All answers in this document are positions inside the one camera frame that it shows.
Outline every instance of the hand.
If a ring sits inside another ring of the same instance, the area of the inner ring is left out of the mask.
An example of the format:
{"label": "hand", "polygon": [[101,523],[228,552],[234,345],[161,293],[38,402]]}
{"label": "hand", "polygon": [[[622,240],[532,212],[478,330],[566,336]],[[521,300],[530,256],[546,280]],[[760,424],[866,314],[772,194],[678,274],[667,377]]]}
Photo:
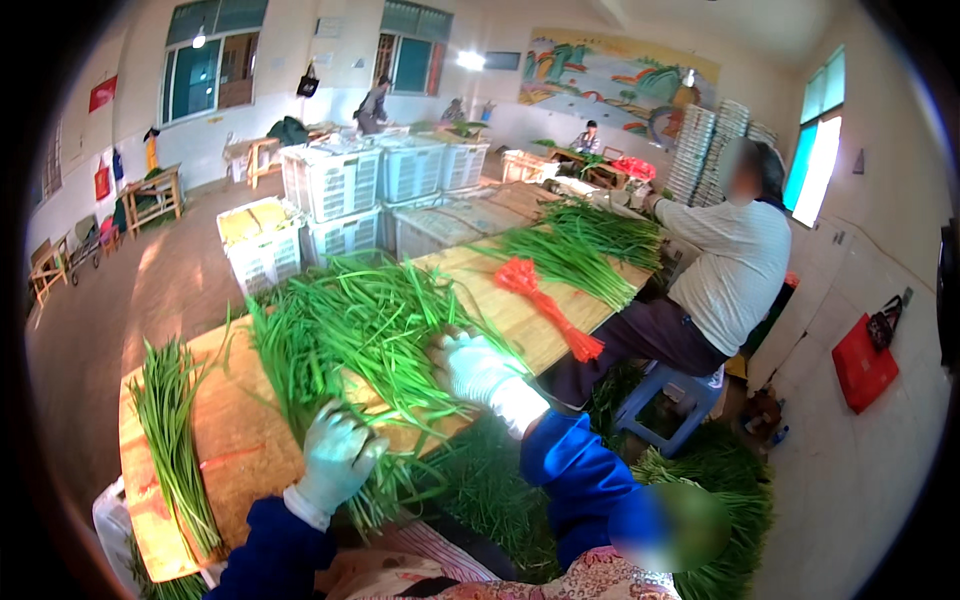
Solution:
{"label": "hand", "polygon": [[360,490],[376,461],[390,445],[343,408],[329,401],[306,432],[303,461],[306,473],[287,488],[283,499],[296,516],[325,531],[337,507]]}
{"label": "hand", "polygon": [[431,339],[426,354],[437,366],[433,376],[441,389],[493,410],[517,440],[550,408],[523,379],[527,373],[523,365],[501,354],[474,329],[449,325]]}

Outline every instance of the blue plastic stool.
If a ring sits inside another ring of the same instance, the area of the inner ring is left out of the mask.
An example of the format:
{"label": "blue plastic stool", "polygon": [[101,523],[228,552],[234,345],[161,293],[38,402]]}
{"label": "blue plastic stool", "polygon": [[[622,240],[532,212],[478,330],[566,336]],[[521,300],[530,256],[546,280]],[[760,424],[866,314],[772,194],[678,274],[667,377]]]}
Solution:
{"label": "blue plastic stool", "polygon": [[[686,413],[686,420],[669,440],[665,440],[636,422],[636,415],[646,406],[650,398],[660,391],[680,398],[678,409],[681,413]],[[647,374],[643,377],[643,381],[630,392],[617,410],[613,432],[629,429],[659,448],[664,458],[670,458],[686,442],[697,425],[704,421],[713,409],[713,405],[717,403],[722,391],[723,365],[708,377],[691,377],[670,369],[662,363],[653,362],[647,367]]]}

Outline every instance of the handbag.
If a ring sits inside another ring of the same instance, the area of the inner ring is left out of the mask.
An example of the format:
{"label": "handbag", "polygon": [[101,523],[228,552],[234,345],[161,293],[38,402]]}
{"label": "handbag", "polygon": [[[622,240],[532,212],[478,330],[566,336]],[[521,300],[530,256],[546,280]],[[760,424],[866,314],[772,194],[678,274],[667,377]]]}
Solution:
{"label": "handbag", "polygon": [[104,158],[100,157],[100,166],[97,172],[93,174],[93,187],[96,192],[97,200],[102,200],[110,193],[110,170],[104,164]]}
{"label": "handbag", "polygon": [[894,341],[894,331],[897,330],[897,323],[900,321],[900,313],[902,312],[903,299],[900,295],[896,295],[867,322],[867,332],[870,334],[870,341],[873,342],[877,352],[889,348],[890,343]]}
{"label": "handbag", "polygon": [[297,86],[297,95],[313,98],[314,93],[317,91],[317,85],[319,84],[320,80],[317,79],[317,75],[313,71],[313,61],[310,61],[310,64],[306,67],[306,75],[300,78],[300,85]]}
{"label": "handbag", "polygon": [[868,329],[870,320],[864,313],[830,353],[840,379],[840,390],[857,415],[870,406],[900,372],[890,349],[877,350],[874,346]]}

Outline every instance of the mural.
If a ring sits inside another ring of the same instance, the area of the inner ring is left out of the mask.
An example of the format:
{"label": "mural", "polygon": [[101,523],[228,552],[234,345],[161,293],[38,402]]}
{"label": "mural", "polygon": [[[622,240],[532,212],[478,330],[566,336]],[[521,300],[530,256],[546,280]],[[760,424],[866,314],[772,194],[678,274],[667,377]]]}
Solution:
{"label": "mural", "polygon": [[[638,39],[535,28],[521,104],[576,114],[673,146],[689,103],[712,108],[720,65]],[[693,86],[684,85],[694,69]]]}

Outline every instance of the ceiling light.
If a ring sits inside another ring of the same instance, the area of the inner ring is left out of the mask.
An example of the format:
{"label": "ceiling light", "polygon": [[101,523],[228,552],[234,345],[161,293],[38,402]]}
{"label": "ceiling light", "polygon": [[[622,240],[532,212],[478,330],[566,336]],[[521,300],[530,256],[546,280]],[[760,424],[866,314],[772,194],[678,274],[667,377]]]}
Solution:
{"label": "ceiling light", "polygon": [[471,71],[482,71],[487,59],[475,52],[461,52],[457,55],[457,64]]}
{"label": "ceiling light", "polygon": [[203,48],[206,44],[206,35],[204,34],[204,26],[200,26],[200,30],[193,38],[193,47],[194,48]]}

